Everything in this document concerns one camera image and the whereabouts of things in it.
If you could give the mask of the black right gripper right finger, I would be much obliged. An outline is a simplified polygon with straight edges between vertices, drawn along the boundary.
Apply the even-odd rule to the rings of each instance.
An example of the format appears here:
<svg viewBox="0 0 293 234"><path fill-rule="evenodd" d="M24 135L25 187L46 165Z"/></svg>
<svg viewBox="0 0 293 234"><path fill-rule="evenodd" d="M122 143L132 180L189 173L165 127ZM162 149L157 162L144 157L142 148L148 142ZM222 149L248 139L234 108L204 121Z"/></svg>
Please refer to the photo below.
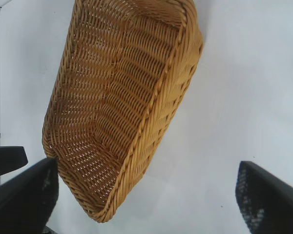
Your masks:
<svg viewBox="0 0 293 234"><path fill-rule="evenodd" d="M252 234L293 234L293 187L251 161L239 164L236 202Z"/></svg>

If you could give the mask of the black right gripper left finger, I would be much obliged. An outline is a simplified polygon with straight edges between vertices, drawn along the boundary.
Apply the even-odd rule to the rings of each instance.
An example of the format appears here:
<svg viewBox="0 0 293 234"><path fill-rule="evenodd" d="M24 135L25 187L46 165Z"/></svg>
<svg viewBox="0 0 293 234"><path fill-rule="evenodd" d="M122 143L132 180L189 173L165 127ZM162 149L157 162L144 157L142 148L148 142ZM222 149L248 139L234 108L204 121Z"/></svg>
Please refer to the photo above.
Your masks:
<svg viewBox="0 0 293 234"><path fill-rule="evenodd" d="M45 158L0 185L0 234L41 234L59 196L57 162Z"/></svg>

